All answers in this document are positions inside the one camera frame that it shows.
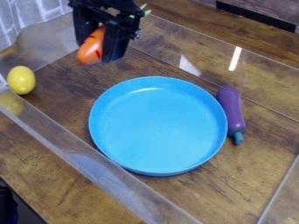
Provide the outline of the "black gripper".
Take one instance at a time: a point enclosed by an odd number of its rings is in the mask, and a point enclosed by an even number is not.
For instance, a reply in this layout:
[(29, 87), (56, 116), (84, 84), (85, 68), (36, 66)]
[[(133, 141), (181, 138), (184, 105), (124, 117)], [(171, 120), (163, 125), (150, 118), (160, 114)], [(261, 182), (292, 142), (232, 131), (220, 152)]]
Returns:
[(138, 38), (145, 12), (134, 0), (69, 0), (77, 45), (81, 46), (98, 25), (105, 26), (101, 61), (124, 57), (129, 39)]

